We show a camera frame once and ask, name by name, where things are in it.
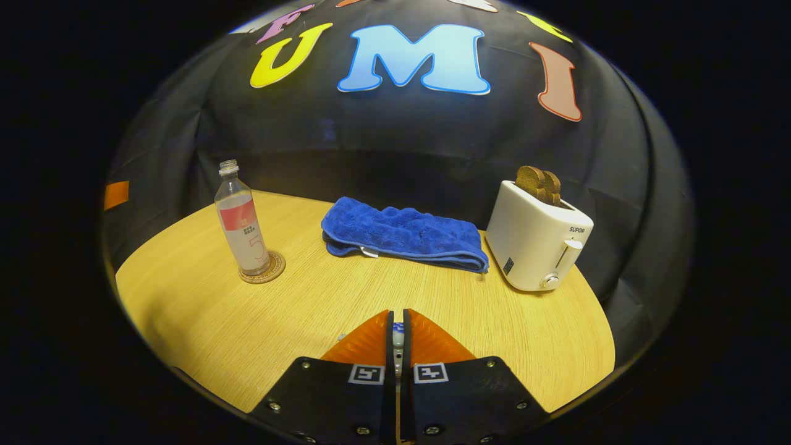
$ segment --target toaster knob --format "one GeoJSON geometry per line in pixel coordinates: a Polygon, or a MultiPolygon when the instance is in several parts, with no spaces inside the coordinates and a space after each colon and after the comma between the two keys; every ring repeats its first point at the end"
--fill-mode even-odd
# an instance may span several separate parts
{"type": "Polygon", "coordinates": [[[548,291],[555,289],[558,284],[560,284],[560,280],[558,280],[558,276],[554,272],[541,279],[541,287],[548,291]]]}

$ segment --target blue towel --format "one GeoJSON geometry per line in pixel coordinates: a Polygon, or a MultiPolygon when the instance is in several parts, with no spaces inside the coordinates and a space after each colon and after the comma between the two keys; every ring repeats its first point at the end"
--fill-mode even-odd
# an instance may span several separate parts
{"type": "Polygon", "coordinates": [[[327,251],[336,257],[360,247],[394,257],[488,272],[489,258],[481,250],[481,235],[471,222],[420,213],[408,207],[383,211],[344,196],[321,221],[327,251]]]}

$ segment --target red bottle label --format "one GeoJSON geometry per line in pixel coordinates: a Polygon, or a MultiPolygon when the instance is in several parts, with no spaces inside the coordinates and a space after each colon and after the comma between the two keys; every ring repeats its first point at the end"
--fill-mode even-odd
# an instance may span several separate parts
{"type": "Polygon", "coordinates": [[[244,229],[258,221],[252,200],[234,208],[220,209],[220,218],[222,218],[222,225],[226,230],[244,229]]]}

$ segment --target blue letter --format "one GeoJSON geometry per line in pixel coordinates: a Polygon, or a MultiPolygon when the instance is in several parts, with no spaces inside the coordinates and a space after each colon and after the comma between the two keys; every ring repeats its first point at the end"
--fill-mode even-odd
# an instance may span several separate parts
{"type": "Polygon", "coordinates": [[[351,33],[357,51],[349,75],[338,82],[344,93],[374,89],[382,77],[373,72],[377,57],[397,86],[405,86],[418,68],[433,56],[431,71],[420,78],[429,89],[454,93],[486,94],[491,87],[481,78],[475,45],[480,29],[462,25],[437,25],[415,43],[393,25],[378,25],[351,33]]]}

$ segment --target plastic water bottle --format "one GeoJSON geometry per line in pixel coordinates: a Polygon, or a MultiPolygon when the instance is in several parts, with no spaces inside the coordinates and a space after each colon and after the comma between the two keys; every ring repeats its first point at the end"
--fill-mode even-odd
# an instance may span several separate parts
{"type": "Polygon", "coordinates": [[[269,251],[263,243],[252,191],[239,180],[236,159],[220,162],[220,178],[222,184],[214,196],[214,206],[225,239],[242,272],[260,275],[269,268],[269,251]]]}

